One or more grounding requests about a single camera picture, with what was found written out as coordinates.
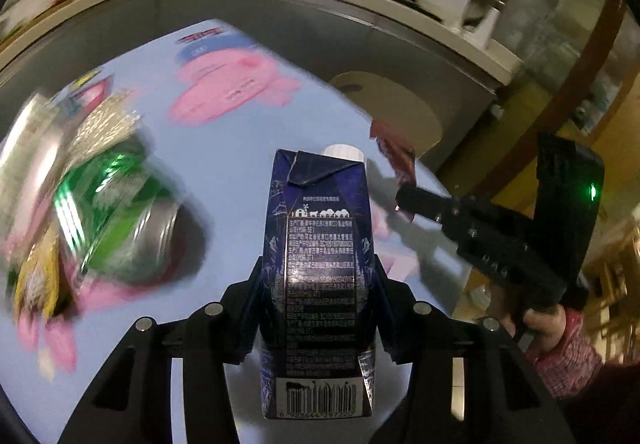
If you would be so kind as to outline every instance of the sticker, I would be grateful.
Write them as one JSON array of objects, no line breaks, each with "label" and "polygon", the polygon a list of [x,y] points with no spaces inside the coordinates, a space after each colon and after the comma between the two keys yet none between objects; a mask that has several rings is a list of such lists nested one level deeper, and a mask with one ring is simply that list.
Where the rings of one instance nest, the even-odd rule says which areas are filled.
[{"label": "sticker", "polygon": [[276,377],[278,418],[337,419],[362,416],[362,377],[289,379]]}]

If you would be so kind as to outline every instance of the white cap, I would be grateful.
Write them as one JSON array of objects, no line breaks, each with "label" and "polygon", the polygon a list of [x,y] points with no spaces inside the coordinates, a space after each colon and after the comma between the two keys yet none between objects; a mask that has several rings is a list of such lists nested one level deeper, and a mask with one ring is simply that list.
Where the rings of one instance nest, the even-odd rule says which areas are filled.
[{"label": "white cap", "polygon": [[324,148],[322,155],[336,159],[353,160],[354,162],[364,162],[364,153],[358,148],[348,144],[332,144]]}]

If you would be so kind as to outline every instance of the kitchen counter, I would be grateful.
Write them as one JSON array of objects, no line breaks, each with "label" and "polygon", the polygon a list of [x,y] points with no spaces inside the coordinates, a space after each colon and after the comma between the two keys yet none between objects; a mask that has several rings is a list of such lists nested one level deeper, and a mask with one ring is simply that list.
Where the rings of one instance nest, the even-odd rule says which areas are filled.
[{"label": "kitchen counter", "polygon": [[[9,41],[0,52],[0,71],[31,44],[58,27],[73,16],[107,0],[75,0],[53,14],[31,26]],[[478,66],[500,84],[511,82],[520,60],[499,43],[491,40],[485,50],[468,43],[454,29],[455,23],[444,18],[438,23],[418,11],[405,7],[392,0],[338,0],[387,17],[426,37],[446,46],[453,52]]]}]

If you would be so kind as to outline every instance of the cartoon print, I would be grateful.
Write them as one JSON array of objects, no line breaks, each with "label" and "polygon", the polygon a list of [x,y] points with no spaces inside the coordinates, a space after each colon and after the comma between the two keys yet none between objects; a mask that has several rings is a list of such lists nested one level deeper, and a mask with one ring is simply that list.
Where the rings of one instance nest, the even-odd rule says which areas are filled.
[{"label": "cartoon print", "polygon": [[291,101],[291,93],[300,88],[295,79],[280,77],[277,62],[257,50],[210,51],[210,42],[199,48],[205,52],[188,60],[178,72],[180,80],[191,87],[170,109],[170,117],[176,122],[203,124],[253,98],[270,106],[285,106]]}]

